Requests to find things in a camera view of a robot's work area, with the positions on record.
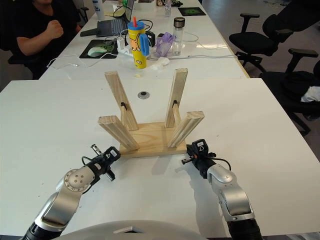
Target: label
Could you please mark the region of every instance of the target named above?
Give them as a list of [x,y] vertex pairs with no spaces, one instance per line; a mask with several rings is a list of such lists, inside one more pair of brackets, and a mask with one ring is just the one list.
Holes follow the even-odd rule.
[[115,152],[115,150],[111,150],[110,153],[115,157],[117,156],[117,153]]

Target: computer mouse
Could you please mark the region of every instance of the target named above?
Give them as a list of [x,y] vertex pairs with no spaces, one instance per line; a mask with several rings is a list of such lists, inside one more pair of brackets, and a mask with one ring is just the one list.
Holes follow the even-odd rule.
[[94,46],[93,48],[91,48],[87,55],[89,57],[95,58],[95,57],[99,57],[102,56],[103,54],[105,54],[107,52],[107,50],[103,47],[99,47],[99,46]]

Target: wood grain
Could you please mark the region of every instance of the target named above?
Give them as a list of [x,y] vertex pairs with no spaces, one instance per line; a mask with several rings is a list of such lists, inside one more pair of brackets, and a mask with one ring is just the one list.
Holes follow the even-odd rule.
[[164,126],[166,128],[173,128],[175,126],[173,104],[174,104],[174,100],[176,100],[177,106],[178,107],[180,106],[180,101],[181,101],[182,93],[184,91],[187,75],[188,75],[187,68],[179,68],[174,71],[170,99],[169,99],[169,104],[168,104],[168,108],[165,116]]
[[125,126],[125,127],[127,127],[127,121],[126,121],[126,112],[127,112],[127,110],[126,110],[126,107],[125,106],[121,106],[120,107],[120,110],[121,110],[121,123]]
[[117,116],[100,116],[98,119],[98,123],[112,137],[118,140],[126,149],[139,149],[138,143],[131,136],[128,129],[121,123]]
[[202,111],[189,111],[186,117],[175,128],[170,141],[168,142],[169,148],[178,146],[185,138],[191,133],[193,129],[204,119],[205,115]]
[[113,93],[113,96],[118,104],[119,108],[121,109],[121,103],[123,102],[126,107],[126,115],[125,115],[125,122],[127,127],[130,131],[138,129],[138,123],[135,118],[135,115],[132,111],[130,103],[128,101],[126,92],[124,87],[120,81],[119,75],[117,71],[108,71],[104,73],[104,76],[109,83],[110,89]]
[[181,122],[178,104],[176,104],[176,103],[173,104],[172,110],[173,110],[175,125],[178,126],[178,124]]
[[120,145],[122,156],[127,158],[153,157],[161,155],[185,154],[186,143],[182,141],[177,147],[168,147],[175,127],[165,128],[164,122],[143,123],[138,125],[139,130],[131,131],[131,135],[139,144],[138,150],[128,150]]

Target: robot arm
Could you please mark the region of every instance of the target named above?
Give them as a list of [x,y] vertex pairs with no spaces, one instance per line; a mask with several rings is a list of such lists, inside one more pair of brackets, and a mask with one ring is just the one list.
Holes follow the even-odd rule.
[[120,158],[120,152],[113,146],[104,153],[96,145],[91,148],[97,156],[93,159],[85,157],[90,160],[88,164],[83,162],[83,167],[65,174],[56,192],[47,200],[22,240],[51,240],[59,237],[75,214],[82,194],[100,180],[100,175],[107,174],[111,181],[115,179],[110,166]]
[[224,219],[233,240],[262,240],[260,228],[255,220],[254,211],[245,191],[238,185],[236,175],[213,161],[216,156],[208,153],[204,139],[187,145],[188,160],[209,181],[213,192],[218,196]]

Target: power strip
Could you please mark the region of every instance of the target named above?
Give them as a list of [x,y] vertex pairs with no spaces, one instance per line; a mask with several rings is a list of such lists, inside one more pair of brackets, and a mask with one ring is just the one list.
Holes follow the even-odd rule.
[[130,46],[129,45],[125,46],[125,39],[122,36],[116,40],[116,44],[118,46],[117,47],[118,53],[130,56],[132,58],[134,57],[131,52]]

